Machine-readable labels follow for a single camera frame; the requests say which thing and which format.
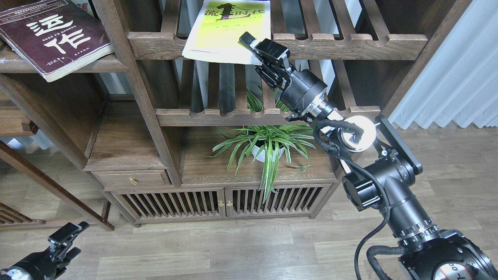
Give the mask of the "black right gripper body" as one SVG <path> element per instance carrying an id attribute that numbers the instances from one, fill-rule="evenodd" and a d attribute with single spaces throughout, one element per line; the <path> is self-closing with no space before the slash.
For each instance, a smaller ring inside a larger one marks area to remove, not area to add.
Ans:
<path id="1" fill-rule="evenodd" d="M 326 101 L 327 85 L 310 70 L 297 71 L 290 62 L 266 62 L 256 72 L 291 111 L 288 119 L 333 119 L 335 104 Z"/>

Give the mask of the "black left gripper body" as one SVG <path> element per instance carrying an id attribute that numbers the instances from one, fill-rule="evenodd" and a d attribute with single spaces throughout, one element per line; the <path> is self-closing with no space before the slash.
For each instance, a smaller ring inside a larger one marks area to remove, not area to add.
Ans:
<path id="1" fill-rule="evenodd" d="M 2 269 L 2 280 L 55 280 L 66 271 L 70 263 L 70 253 L 51 250 L 31 253 L 9 269 Z"/>

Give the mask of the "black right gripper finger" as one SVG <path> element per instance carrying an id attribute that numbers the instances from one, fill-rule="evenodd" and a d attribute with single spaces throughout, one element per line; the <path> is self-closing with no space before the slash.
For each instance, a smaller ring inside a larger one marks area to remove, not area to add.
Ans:
<path id="1" fill-rule="evenodd" d="M 267 38 L 260 41 L 247 31 L 239 38 L 239 43 L 254 53 L 256 58 L 262 63 L 273 63 L 285 70 L 291 70 L 288 60 L 290 50 L 286 46 Z"/>

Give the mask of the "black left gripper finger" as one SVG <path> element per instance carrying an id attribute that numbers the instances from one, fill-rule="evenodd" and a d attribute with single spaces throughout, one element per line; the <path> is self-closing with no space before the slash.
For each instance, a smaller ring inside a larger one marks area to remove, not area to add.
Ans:
<path id="1" fill-rule="evenodd" d="M 70 262 L 81 253 L 80 248 L 72 248 L 68 253 L 64 256 L 64 259 L 61 261 L 61 265 L 68 265 Z"/>
<path id="2" fill-rule="evenodd" d="M 50 247 L 71 247 L 78 234 L 88 227 L 89 224 L 84 221 L 79 224 L 68 222 L 48 237 Z"/>

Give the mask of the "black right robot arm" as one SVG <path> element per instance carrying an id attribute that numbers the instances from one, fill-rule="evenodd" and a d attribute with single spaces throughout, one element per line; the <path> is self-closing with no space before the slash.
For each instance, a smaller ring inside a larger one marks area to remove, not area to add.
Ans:
<path id="1" fill-rule="evenodd" d="M 359 211 L 377 209 L 384 221 L 356 248 L 386 224 L 397 247 L 372 246 L 366 256 L 380 279 L 388 280 L 376 255 L 398 255 L 412 280 L 496 280 L 497 270 L 482 250 L 458 230 L 441 230 L 410 190 L 422 165 L 388 119 L 378 115 L 344 118 L 329 101 L 326 84 L 310 70 L 297 70 L 287 47 L 245 32 L 240 44 L 258 59 L 257 73 L 271 89 L 282 90 L 281 101 L 291 110 L 289 121 L 313 127 L 317 144 L 337 158 L 345 171 L 342 183 Z"/>

